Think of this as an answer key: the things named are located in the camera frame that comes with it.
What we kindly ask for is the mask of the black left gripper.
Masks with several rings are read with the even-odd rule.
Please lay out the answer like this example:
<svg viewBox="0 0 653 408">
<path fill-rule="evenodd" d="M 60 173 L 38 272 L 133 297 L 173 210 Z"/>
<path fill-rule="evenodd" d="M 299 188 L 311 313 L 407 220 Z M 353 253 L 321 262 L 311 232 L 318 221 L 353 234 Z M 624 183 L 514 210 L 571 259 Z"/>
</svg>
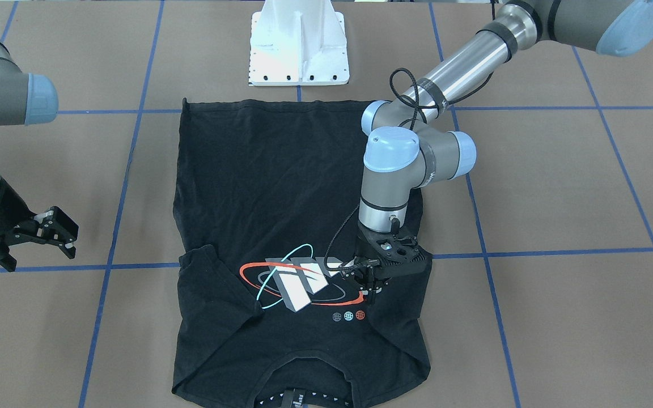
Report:
<svg viewBox="0 0 653 408">
<path fill-rule="evenodd" d="M 338 274 L 363 295 L 378 294 L 393 277 L 427 271 L 432 255 L 404 227 L 398 233 L 358 227 L 355 258 L 350 266 L 338 266 Z"/>
</svg>

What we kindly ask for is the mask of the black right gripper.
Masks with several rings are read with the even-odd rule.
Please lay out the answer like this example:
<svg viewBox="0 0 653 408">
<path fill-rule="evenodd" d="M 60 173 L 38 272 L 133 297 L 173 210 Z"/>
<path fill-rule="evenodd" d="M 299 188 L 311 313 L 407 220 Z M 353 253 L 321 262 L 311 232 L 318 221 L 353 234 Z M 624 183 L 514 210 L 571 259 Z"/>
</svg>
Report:
<svg viewBox="0 0 653 408">
<path fill-rule="evenodd" d="M 79 225 L 59 207 L 35 214 L 10 184 L 0 182 L 0 266 L 6 271 L 16 269 L 11 246 L 22 243 L 52 245 L 67 258 L 75 258 L 78 232 Z"/>
</svg>

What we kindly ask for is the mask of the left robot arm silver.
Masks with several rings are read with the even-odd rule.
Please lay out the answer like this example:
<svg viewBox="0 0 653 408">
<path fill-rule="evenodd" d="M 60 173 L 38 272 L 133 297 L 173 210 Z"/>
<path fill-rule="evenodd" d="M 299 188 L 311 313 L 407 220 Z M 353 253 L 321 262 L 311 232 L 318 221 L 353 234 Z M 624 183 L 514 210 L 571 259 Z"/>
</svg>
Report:
<svg viewBox="0 0 653 408">
<path fill-rule="evenodd" d="M 363 156 L 353 262 L 337 273 L 363 295 L 394 277 L 427 270 L 431 256 L 406 225 L 410 193 L 463 176 L 477 150 L 460 131 L 430 126 L 477 92 L 495 70 L 541 41 L 612 57 L 633 55 L 653 40 L 653 1 L 508 1 L 495 18 L 394 101 L 369 104 L 361 117 Z"/>
</svg>

